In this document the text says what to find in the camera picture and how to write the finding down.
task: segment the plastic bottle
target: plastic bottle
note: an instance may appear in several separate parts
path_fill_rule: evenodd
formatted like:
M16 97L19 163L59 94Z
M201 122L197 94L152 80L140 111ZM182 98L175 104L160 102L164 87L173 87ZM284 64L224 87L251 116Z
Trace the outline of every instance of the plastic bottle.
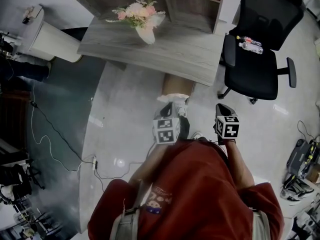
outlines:
M239 46L242 47L242 49L256 53L256 54L262 54L264 52L264 49L258 45L248 43L248 42L240 42Z
M243 41L243 42L247 42L249 44L253 44L253 45L262 47L262 44L260 42L252 40L250 37L247 37L247 36L238 36L237 35L236 39Z

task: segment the chair seat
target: chair seat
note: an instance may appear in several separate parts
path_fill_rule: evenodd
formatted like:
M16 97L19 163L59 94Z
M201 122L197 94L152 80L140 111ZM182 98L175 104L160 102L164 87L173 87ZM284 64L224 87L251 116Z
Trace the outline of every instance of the chair seat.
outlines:
M272 50L262 54L238 46L235 67L225 68L224 82L237 93L261 100L275 100L278 95L277 59Z

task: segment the mesh backrest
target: mesh backrest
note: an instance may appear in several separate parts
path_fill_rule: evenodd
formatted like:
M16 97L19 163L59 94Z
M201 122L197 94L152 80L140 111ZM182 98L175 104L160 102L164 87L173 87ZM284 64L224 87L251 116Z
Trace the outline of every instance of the mesh backrest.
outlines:
M241 0L239 23L230 34L278 51L303 16L302 0Z

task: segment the chair caster wheel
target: chair caster wheel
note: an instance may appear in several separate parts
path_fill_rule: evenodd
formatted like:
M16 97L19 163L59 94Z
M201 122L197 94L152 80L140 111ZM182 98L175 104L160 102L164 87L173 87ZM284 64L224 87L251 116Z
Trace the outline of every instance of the chair caster wheel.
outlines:
M256 104L256 102L258 101L258 99L257 99L257 98L251 98L251 99L249 99L249 101L250 101L250 103L251 103L252 105L254 105L254 104Z

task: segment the chair armrest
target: chair armrest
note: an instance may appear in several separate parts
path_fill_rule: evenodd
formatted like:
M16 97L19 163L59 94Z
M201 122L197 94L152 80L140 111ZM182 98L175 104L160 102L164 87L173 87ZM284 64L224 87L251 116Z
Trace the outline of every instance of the chair armrest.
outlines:
M297 74L296 74L296 67L294 61L287 57L286 62L288 67L279 68L277 70L278 75L289 75L289 85L291 88L297 87Z
M236 65L236 38L227 34L224 37L223 55L226 66L233 68Z

